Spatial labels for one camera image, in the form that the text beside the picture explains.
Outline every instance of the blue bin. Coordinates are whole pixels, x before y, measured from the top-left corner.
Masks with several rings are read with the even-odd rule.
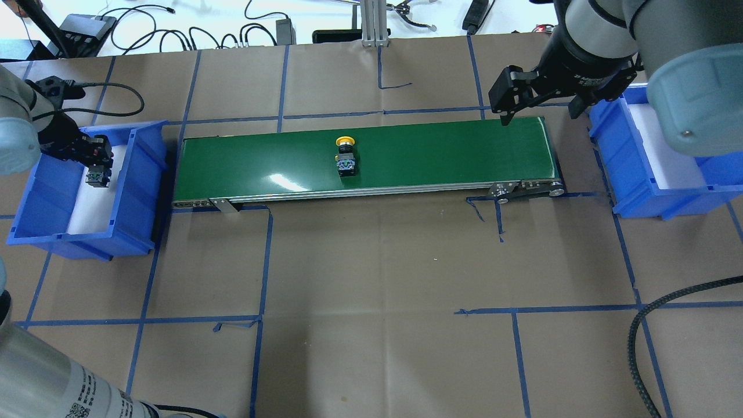
[[[155,221],[160,177],[167,169],[160,130],[166,121],[91,126],[89,135],[107,135],[113,147],[127,145],[106,232],[67,234],[84,166],[42,155],[31,170],[8,245],[31,244],[69,259],[147,254],[155,247]]]
[[[743,194],[743,152],[696,158],[704,187],[660,189],[628,104],[648,103],[645,86],[630,86],[614,102],[591,110],[595,138],[614,191],[614,213],[624,218],[699,215]]]

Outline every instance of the conveyor belt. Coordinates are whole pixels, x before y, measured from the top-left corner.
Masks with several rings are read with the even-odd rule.
[[[358,173],[338,175],[336,138],[356,140]],[[369,196],[560,181],[544,120],[498,120],[193,138],[174,206]]]

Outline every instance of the floor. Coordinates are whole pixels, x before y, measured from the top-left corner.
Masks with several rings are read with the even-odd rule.
[[[493,69],[538,59],[545,40],[7,67],[131,84],[148,107],[128,121],[169,120],[163,138],[177,152],[200,135],[492,118],[483,93]],[[115,89],[82,101],[134,104]],[[151,254],[109,263],[3,245],[12,319],[136,398],[229,418],[645,417],[626,365],[629,323],[667,292],[743,271],[743,199],[705,216],[621,219],[588,118],[569,120],[564,106],[524,114],[545,117],[568,195],[496,205],[468,190],[178,210],[163,215]],[[0,181],[0,234],[24,184]],[[638,361],[664,416],[740,415],[741,314],[743,286],[731,286],[650,315]]]

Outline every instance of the connector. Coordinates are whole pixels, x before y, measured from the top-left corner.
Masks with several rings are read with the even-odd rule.
[[[488,2],[489,0],[472,0],[470,9],[462,22],[462,30],[466,30],[467,35],[474,35],[480,29],[487,14]]]
[[[276,44],[296,44],[296,32],[294,32],[294,27],[291,25],[291,19],[280,19],[276,21]]]

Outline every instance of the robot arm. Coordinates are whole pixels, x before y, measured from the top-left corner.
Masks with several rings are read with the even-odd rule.
[[[113,165],[105,136],[90,138],[60,111],[65,99],[85,96],[74,82],[49,77],[24,83],[0,66],[0,175],[28,170],[43,152],[88,168],[87,182],[107,187]]]
[[[510,65],[490,90],[504,125],[555,97],[575,96],[572,118],[600,100],[616,100],[637,75],[632,58],[639,51],[648,100],[672,148],[698,156],[743,150],[743,2],[554,4],[559,24],[537,67]]]

